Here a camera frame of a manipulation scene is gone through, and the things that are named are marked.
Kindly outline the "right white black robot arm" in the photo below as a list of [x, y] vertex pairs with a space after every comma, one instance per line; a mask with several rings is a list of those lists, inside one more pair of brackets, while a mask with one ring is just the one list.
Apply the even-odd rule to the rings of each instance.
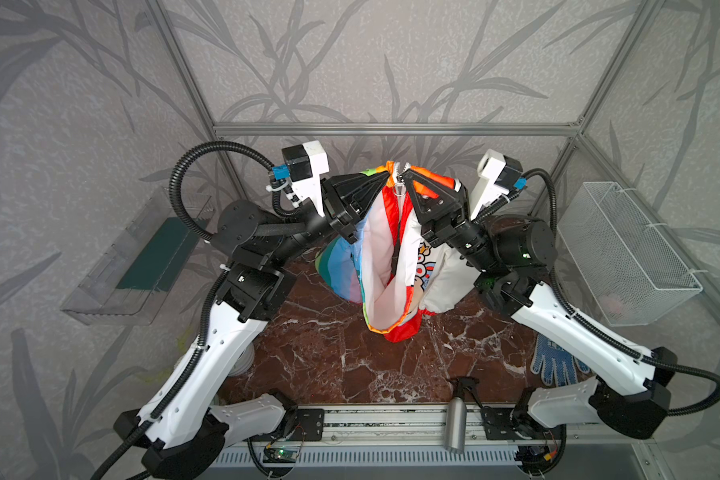
[[553, 269], [555, 219], [525, 217], [493, 233], [484, 222], [505, 199], [471, 219], [464, 193], [412, 169], [399, 178], [425, 240], [453, 248], [478, 271], [474, 286], [486, 305], [554, 342], [593, 373], [576, 385], [527, 390], [515, 407], [517, 425], [602, 423], [644, 440], [673, 415], [667, 386], [677, 371], [675, 355], [628, 341], [565, 299]]

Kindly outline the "colourful rainbow hooded kids jacket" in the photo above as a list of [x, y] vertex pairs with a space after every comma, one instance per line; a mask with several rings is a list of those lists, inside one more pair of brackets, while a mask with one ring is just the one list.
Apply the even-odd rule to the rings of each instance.
[[424, 240], [411, 194], [394, 178], [357, 233], [353, 244], [334, 239], [315, 267], [335, 294], [362, 307], [368, 330], [389, 342], [416, 335], [424, 317], [452, 310], [479, 276], [457, 250]]

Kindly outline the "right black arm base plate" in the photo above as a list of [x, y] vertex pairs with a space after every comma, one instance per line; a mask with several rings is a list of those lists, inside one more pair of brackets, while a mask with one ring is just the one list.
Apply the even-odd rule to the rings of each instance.
[[521, 424], [513, 417], [512, 407], [489, 407], [479, 409], [483, 431], [487, 440], [506, 441], [560, 441], [567, 436], [564, 425], [548, 429], [536, 424]]

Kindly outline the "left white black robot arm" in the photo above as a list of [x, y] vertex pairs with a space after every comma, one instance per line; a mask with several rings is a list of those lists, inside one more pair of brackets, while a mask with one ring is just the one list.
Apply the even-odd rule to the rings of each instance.
[[311, 202], [289, 219], [245, 200], [224, 209], [210, 243], [227, 254], [228, 264], [203, 302], [198, 336], [157, 394], [118, 417], [114, 429], [122, 443], [94, 478], [138, 446], [144, 451], [141, 478], [194, 479], [230, 445], [261, 435], [283, 438], [295, 429], [297, 405], [277, 391], [227, 406], [212, 401], [293, 288], [287, 263], [335, 234], [355, 242], [358, 224], [388, 178], [382, 171], [320, 181], [323, 214]]

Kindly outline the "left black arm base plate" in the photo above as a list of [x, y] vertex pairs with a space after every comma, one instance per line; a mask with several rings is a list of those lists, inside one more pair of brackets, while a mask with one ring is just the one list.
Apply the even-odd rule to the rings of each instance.
[[317, 442], [323, 438], [326, 411], [321, 408], [288, 410], [272, 435], [278, 440]]

